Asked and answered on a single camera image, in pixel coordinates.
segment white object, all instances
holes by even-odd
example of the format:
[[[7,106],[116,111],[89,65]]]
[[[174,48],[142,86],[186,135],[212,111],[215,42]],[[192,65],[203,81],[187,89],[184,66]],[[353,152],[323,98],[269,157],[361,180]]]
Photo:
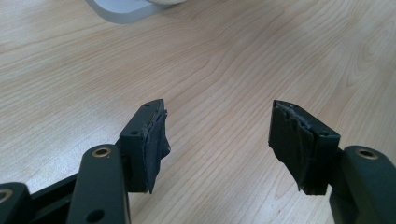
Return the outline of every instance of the white object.
[[[168,5],[158,5],[147,0],[86,0],[103,19],[115,23],[132,23],[154,15]]]

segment round hole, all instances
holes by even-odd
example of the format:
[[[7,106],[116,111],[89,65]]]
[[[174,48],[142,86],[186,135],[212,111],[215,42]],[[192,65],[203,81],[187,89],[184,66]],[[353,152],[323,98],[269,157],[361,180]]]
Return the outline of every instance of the round hole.
[[[93,155],[94,157],[105,157],[105,156],[107,156],[108,154],[110,154],[110,152],[111,152],[111,149],[110,149],[110,148],[108,148],[108,147],[101,147],[101,148],[96,149],[96,150],[92,153],[92,155]]]
[[[5,202],[12,195],[12,189],[0,189],[0,203]]]
[[[378,156],[374,152],[371,152],[366,149],[358,149],[357,153],[359,156],[361,156],[365,159],[368,159],[368,160],[377,160],[378,159]]]
[[[87,215],[87,222],[95,223],[100,221],[105,216],[103,210],[95,210]]]
[[[329,133],[326,132],[326,131],[321,131],[321,132],[319,133],[319,135],[320,135],[320,136],[329,136]]]

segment wooden table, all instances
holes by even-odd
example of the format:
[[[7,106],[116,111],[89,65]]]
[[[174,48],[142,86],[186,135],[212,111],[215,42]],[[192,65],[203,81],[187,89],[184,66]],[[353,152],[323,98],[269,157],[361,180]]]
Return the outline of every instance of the wooden table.
[[[84,1],[2,1],[0,183],[35,192],[163,98],[171,154],[133,223],[332,223],[268,147],[274,99],[396,163],[391,0],[189,0],[134,24]]]

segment black plastic bracket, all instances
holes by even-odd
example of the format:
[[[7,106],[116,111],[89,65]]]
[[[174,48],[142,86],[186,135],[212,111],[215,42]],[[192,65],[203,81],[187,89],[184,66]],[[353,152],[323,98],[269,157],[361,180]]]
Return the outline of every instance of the black plastic bracket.
[[[332,185],[336,223],[395,223],[396,169],[382,153],[338,148],[340,135],[297,105],[274,101],[269,146],[307,195]]]

